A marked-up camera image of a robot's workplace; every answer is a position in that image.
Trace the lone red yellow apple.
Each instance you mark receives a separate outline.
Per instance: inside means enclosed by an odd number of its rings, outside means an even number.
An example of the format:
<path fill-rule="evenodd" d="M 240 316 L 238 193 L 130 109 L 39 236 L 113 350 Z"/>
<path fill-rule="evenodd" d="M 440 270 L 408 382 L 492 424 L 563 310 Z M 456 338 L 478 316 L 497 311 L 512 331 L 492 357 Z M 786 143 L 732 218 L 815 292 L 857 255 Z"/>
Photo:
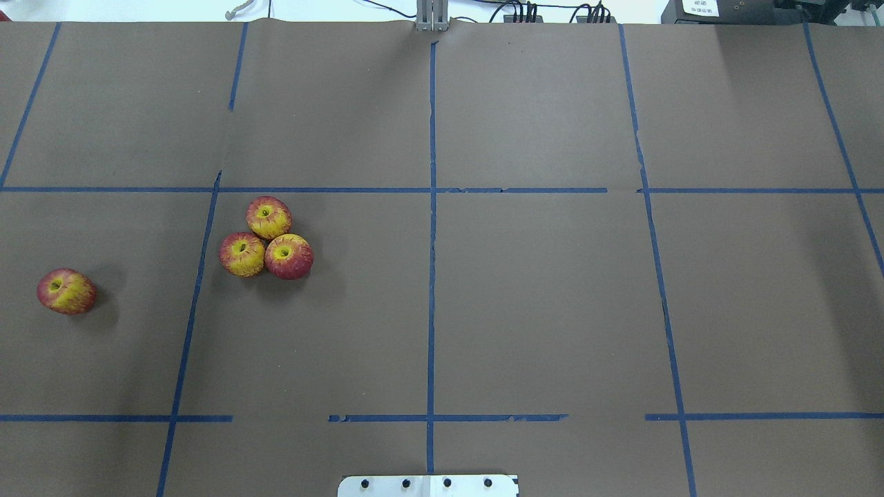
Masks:
<path fill-rule="evenodd" d="M 36 289 L 38 301 L 45 308 L 64 315 L 78 315 L 92 309 L 97 301 L 97 287 L 83 273 L 58 268 L 45 274 Z"/>

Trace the right red yellow apple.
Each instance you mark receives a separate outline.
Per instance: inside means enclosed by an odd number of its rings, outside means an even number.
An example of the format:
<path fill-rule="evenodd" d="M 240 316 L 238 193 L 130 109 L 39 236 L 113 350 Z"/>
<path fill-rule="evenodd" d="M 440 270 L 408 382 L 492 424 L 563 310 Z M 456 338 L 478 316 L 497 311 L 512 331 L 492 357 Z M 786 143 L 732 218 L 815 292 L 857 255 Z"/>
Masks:
<path fill-rule="evenodd" d="M 312 246 L 306 239 L 293 233 L 279 235 L 265 249 L 265 267 L 278 279 L 301 279 L 309 274 L 313 264 Z"/>

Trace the rear red yellow apple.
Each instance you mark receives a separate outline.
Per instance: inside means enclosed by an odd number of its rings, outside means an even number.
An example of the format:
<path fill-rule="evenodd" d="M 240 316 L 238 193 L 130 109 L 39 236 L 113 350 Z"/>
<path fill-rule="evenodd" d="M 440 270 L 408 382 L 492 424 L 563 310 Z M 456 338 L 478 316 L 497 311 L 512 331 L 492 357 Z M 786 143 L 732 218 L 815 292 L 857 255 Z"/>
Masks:
<path fill-rule="evenodd" d="M 274 240 L 290 232 L 291 211 L 275 196 L 258 196 L 247 207 L 245 219 L 252 233 L 262 240 Z"/>

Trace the brown paper table cover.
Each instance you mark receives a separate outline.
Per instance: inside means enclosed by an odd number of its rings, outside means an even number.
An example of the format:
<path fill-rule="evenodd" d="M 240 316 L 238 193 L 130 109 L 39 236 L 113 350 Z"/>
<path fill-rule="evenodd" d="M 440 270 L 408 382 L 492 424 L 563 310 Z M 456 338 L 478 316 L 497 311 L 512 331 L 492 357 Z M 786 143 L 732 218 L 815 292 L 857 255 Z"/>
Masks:
<path fill-rule="evenodd" d="M 881 496 L 880 28 L 2 24 L 3 496 L 458 473 Z"/>

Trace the left red yellow apple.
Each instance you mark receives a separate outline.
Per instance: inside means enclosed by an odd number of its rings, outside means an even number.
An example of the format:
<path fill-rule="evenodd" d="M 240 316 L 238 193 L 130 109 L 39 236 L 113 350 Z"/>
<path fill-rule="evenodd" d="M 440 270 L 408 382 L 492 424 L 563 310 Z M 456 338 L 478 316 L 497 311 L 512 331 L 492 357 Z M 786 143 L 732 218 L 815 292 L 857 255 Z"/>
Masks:
<path fill-rule="evenodd" d="M 265 241 L 255 233 L 231 233 L 221 241 L 218 258 L 227 273 L 246 279 L 262 273 L 265 249 Z"/>

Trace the white metal mounting plate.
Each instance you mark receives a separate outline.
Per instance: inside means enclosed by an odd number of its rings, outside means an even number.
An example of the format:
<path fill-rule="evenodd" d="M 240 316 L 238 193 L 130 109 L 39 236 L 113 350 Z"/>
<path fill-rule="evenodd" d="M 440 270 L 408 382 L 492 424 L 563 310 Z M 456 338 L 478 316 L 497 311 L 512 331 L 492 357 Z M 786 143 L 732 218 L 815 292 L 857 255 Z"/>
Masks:
<path fill-rule="evenodd" d="M 351 476 L 338 496 L 519 496 L 518 477 L 505 474 Z"/>

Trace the black device with label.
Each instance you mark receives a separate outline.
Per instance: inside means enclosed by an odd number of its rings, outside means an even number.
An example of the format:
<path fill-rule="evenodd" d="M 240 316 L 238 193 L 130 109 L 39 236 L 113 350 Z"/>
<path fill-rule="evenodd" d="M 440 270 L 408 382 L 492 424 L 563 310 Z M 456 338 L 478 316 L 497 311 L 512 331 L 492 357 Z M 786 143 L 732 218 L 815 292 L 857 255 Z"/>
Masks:
<path fill-rule="evenodd" d="M 773 1 L 669 1 L 661 24 L 774 26 Z"/>

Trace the grey aluminium post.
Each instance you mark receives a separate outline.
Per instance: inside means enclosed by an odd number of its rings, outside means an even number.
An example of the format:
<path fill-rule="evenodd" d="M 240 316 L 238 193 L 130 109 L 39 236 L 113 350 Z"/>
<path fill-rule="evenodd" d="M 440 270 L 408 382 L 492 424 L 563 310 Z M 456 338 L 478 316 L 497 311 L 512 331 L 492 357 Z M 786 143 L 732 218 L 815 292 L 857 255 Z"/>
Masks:
<path fill-rule="evenodd" d="M 418 32 L 445 32 L 450 26 L 448 0 L 417 0 L 416 30 Z"/>

